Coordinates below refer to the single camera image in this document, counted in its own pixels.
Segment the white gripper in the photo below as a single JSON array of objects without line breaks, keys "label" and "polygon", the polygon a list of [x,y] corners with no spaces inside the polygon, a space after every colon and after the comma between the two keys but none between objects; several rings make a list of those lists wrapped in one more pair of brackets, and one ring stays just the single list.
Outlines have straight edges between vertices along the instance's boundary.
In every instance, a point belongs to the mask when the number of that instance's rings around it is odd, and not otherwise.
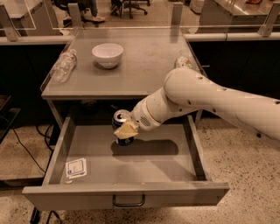
[{"label": "white gripper", "polygon": [[156,121],[148,111],[146,100],[141,100],[130,113],[134,122],[125,122],[114,132],[114,135],[120,139],[136,136],[138,127],[142,131],[150,131],[160,125],[160,122]]}]

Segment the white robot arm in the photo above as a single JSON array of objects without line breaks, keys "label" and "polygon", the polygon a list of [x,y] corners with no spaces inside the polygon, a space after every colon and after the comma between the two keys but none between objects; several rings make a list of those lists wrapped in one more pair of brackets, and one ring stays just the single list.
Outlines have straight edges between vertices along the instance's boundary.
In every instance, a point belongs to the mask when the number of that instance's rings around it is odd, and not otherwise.
[{"label": "white robot arm", "polygon": [[171,70],[164,85],[129,112],[129,119],[115,135],[120,139],[133,137],[201,109],[276,148],[280,145],[279,100],[220,86],[188,67]]}]

